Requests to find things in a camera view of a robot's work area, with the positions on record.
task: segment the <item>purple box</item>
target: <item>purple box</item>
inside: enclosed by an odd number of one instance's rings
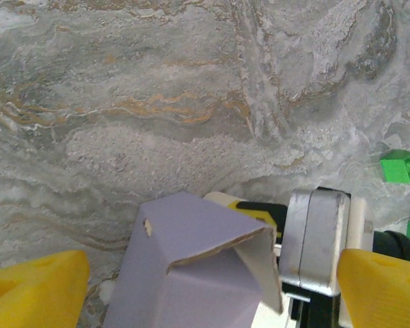
[[[275,229],[188,193],[142,204],[103,328],[250,328],[281,312]]]

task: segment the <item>gray marble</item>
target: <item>gray marble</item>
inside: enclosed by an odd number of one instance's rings
[[[0,267],[86,250],[79,327],[100,327],[156,197],[324,185],[404,231],[392,148],[410,150],[410,0],[0,0]]]

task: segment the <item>torn cardboard edge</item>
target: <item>torn cardboard edge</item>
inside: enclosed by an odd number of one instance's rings
[[[281,313],[275,240],[273,227],[188,193],[142,204],[103,327],[160,327],[152,323],[171,309],[161,304],[171,271],[226,249],[233,249],[252,274],[261,289],[261,301]],[[183,297],[188,294],[177,295],[178,300]]]

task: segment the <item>lavender cardboard box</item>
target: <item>lavender cardboard box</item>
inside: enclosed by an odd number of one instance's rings
[[[142,204],[103,328],[250,328],[281,312],[275,230],[177,193]]]

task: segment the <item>marble surface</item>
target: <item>marble surface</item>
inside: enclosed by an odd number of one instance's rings
[[[392,148],[410,150],[410,0],[0,0],[0,267],[86,250],[79,327],[100,327],[156,197],[323,185],[404,231]]]

